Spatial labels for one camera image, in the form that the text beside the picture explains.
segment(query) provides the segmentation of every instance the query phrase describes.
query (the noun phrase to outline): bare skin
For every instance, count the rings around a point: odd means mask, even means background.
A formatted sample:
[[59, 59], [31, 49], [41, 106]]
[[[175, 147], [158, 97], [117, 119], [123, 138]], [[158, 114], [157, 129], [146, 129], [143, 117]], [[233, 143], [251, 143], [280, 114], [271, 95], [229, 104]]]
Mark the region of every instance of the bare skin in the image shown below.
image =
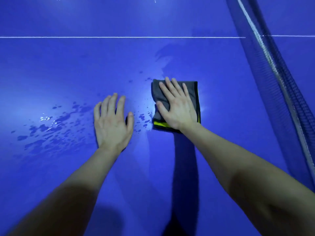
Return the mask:
[[[264, 159], [248, 152], [197, 123], [188, 94], [176, 79], [160, 88], [170, 102], [159, 112], [203, 154], [218, 181], [262, 235], [314, 235], [315, 194]], [[97, 195], [110, 168], [128, 145], [134, 125], [132, 113], [124, 121], [122, 96], [108, 96], [94, 108], [99, 148], [58, 186], [8, 235], [83, 235]]]

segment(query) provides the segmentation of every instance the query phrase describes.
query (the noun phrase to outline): person's left arm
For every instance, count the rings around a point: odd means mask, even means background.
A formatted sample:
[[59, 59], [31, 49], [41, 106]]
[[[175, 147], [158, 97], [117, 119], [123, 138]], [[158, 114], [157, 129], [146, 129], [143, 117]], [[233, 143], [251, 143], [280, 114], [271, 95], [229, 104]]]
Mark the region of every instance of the person's left arm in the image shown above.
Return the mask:
[[83, 235], [100, 188], [118, 155], [128, 145], [134, 118], [124, 119], [125, 97], [117, 94], [94, 108], [99, 148], [78, 170], [45, 198], [8, 235]]

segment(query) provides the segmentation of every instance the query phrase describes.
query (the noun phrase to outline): person's right arm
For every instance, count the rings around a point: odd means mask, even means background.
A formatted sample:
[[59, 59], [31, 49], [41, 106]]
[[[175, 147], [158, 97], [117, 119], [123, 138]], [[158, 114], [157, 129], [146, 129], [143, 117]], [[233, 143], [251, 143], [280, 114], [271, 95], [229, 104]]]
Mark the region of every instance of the person's right arm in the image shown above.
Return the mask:
[[188, 90], [166, 78], [170, 102], [157, 106], [173, 128], [195, 144], [225, 191], [262, 235], [315, 235], [315, 194], [281, 169], [197, 123]]

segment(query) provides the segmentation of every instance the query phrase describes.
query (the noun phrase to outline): cloth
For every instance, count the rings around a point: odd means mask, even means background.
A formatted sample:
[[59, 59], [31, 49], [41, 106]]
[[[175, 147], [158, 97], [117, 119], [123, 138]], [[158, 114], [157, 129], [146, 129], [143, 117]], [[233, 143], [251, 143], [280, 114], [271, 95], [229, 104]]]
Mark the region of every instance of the cloth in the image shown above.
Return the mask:
[[[157, 80], [153, 79], [153, 82], [151, 84], [151, 92], [152, 92], [152, 97], [155, 102], [160, 101], [163, 103], [164, 107], [169, 111], [170, 105], [169, 101], [167, 100], [166, 96], [163, 94], [159, 82], [163, 82], [165, 85], [164, 80]], [[197, 113], [197, 121], [201, 123], [200, 120], [200, 105], [199, 105], [199, 96], [198, 96], [198, 82], [196, 81], [178, 81], [178, 84], [181, 88], [183, 88], [183, 83], [186, 84], [189, 96], [191, 98], [191, 101], [194, 105], [194, 108]], [[153, 126], [156, 128], [164, 129], [164, 130], [171, 130], [172, 128], [165, 122], [163, 117], [161, 116], [160, 112], [158, 109], [155, 109], [155, 114], [152, 119]]]

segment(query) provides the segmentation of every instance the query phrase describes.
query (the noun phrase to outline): net mesh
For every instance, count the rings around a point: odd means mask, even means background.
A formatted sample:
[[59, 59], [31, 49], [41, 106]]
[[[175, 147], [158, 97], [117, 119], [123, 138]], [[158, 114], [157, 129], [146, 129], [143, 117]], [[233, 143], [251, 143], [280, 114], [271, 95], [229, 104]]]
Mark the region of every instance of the net mesh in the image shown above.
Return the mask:
[[240, 1], [252, 23], [255, 25], [264, 48], [267, 49], [279, 74], [278, 76], [281, 77], [281, 84], [279, 84], [279, 79], [275, 76], [275, 70], [270, 65], [270, 62], [268, 62], [266, 52], [264, 52], [262, 45], [259, 44], [248, 18], [244, 14], [244, 10], [240, 7], [239, 0], [226, 0], [238, 35], [246, 37], [240, 39], [240, 41], [283, 157], [290, 174], [314, 191], [314, 116], [270, 34], [257, 0]]

